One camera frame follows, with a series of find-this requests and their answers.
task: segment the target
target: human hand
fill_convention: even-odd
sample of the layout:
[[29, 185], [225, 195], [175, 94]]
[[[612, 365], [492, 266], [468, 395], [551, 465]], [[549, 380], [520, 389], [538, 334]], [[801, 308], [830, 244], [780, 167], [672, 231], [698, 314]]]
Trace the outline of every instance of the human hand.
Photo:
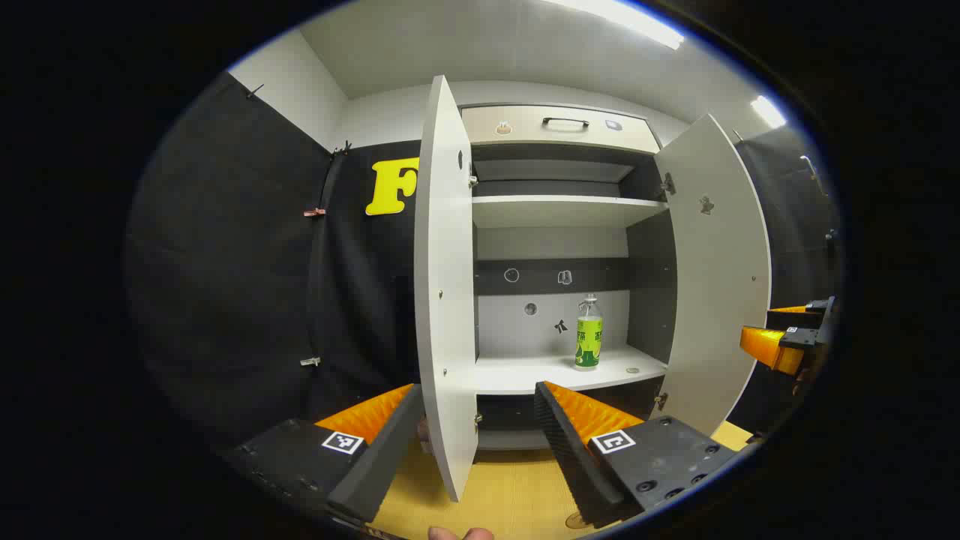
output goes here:
[[[427, 540], [460, 540], [452, 530], [443, 527], [431, 527], [426, 532]], [[493, 533], [485, 528], [473, 527], [467, 531], [463, 540], [493, 540]]]

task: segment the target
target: floor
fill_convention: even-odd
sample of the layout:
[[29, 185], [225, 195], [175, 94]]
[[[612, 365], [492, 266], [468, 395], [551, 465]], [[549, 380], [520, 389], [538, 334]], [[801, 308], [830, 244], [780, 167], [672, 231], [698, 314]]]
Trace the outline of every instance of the floor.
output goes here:
[[[738, 451], [750, 434], [724, 423], [713, 440]], [[372, 528], [409, 540], [425, 540], [430, 526], [463, 536], [471, 527], [488, 528], [496, 540], [565, 540], [596, 529], [568, 528], [577, 512], [560, 466], [549, 450], [478, 452], [463, 500], [452, 503], [434, 457], [416, 438], [400, 464]]]

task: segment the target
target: open cabinet door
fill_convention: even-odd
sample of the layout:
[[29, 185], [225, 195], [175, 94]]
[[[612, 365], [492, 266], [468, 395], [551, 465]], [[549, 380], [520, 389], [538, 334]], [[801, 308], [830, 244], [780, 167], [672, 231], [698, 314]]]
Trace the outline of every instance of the open cabinet door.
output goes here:
[[750, 175], [723, 129], [705, 115], [654, 155], [677, 247], [677, 318], [663, 410], [711, 436], [756, 362], [740, 329], [764, 327], [770, 247]]
[[414, 307], [420, 382], [446, 492], [458, 502], [477, 449], [470, 143], [442, 75], [433, 80], [420, 143]]

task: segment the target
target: black handle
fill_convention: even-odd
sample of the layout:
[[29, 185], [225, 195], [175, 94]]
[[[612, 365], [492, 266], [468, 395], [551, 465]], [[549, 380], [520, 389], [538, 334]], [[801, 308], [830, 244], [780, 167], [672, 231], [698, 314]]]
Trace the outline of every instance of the black handle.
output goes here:
[[584, 125], [584, 129], [590, 127], [590, 123], [587, 120], [577, 120], [576, 118], [552, 118], [550, 116], [545, 116], [543, 118], [543, 125], [545, 126], [550, 120], [569, 120], [570, 122], [581, 122]]

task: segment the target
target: fluorescent light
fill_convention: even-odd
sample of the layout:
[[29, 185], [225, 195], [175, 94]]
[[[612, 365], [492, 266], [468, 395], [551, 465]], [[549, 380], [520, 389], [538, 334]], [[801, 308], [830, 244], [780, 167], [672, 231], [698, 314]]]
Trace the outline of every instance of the fluorescent light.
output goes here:
[[771, 128], [778, 128], [786, 124], [786, 118], [780, 114], [780, 111], [777, 110], [774, 104], [770, 103], [770, 100], [767, 98], [757, 96], [754, 101], [750, 102], [750, 105], [754, 106], [756, 113], [759, 114], [760, 118], [763, 118]]
[[610, 22], [643, 34], [650, 39], [662, 43], [673, 50], [677, 50], [684, 41], [684, 37], [677, 34], [669, 26], [661, 23], [654, 17], [641, 12], [635, 6], [618, 2], [617, 0], [543, 0], [551, 4], [557, 4], [578, 10], [581, 12], [593, 13], [601, 16]]

